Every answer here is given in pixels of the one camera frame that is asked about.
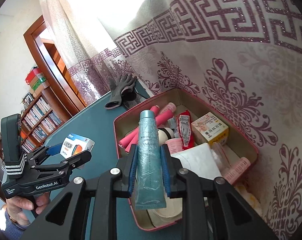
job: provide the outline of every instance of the blue tube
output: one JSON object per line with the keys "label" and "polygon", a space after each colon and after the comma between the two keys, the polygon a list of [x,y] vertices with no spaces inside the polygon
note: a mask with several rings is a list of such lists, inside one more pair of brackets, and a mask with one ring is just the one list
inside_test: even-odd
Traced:
{"label": "blue tube", "polygon": [[154,113],[140,114],[135,209],[165,208],[158,129]]}

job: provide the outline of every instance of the patterned curtain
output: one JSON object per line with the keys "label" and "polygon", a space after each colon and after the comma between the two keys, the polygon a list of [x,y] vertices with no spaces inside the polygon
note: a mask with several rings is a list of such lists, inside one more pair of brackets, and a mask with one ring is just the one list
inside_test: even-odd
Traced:
{"label": "patterned curtain", "polygon": [[264,220],[292,236],[302,221],[302,15],[292,0],[41,2],[73,79],[98,91],[92,100],[105,76],[132,72],[155,94],[184,89],[232,121],[260,151],[246,182]]}

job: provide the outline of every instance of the green box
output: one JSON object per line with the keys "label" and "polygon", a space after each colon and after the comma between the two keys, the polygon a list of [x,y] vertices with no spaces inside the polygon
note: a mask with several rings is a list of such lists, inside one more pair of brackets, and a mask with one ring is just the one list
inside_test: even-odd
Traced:
{"label": "green box", "polygon": [[40,84],[42,84],[43,82],[46,81],[46,78],[45,77],[42,77],[42,78],[39,78],[38,81],[34,84],[34,86],[32,87],[33,90],[35,91],[39,86]]}

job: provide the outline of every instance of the human hand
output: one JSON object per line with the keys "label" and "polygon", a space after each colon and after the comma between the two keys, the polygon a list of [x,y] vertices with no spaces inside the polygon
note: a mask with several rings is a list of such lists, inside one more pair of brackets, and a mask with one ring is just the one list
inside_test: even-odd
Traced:
{"label": "human hand", "polygon": [[[40,195],[36,199],[36,213],[41,214],[41,212],[46,208],[46,206],[50,203],[49,192],[45,192],[43,195]],[[7,213],[9,216],[17,221],[17,223],[21,226],[27,226],[30,224],[26,215],[24,214],[22,208],[27,210],[33,210],[33,203],[23,197],[15,196],[6,200],[7,205]]]}

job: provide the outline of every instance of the wooden bookshelf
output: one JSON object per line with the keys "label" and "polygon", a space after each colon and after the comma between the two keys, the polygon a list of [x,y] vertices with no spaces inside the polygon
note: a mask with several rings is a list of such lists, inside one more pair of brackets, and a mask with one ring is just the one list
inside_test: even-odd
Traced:
{"label": "wooden bookshelf", "polygon": [[[23,121],[26,117],[26,115],[30,112],[30,110],[35,106],[35,104],[38,102],[40,98],[43,98],[44,101],[50,106],[50,109],[45,112],[45,114],[40,118],[40,120],[32,126],[30,129],[29,127],[26,127],[22,123],[22,131],[26,135],[25,138],[22,140],[22,144],[25,142],[25,140],[28,138],[29,140],[32,141],[32,143],[35,145],[35,150],[36,148],[40,147],[43,145],[45,142],[46,138],[49,137],[52,133],[54,133],[59,127],[61,127],[67,120],[71,118],[70,113],[67,111],[67,109],[62,105],[60,100],[56,97],[55,93],[52,91],[50,87],[45,88],[34,100],[30,103],[28,108],[25,110],[21,117],[21,121]],[[54,112],[54,114],[59,118],[61,121],[61,124],[56,125],[53,131],[49,132],[47,136],[42,139],[41,141],[38,141],[33,135],[34,129],[45,119],[49,117],[49,114]]]}

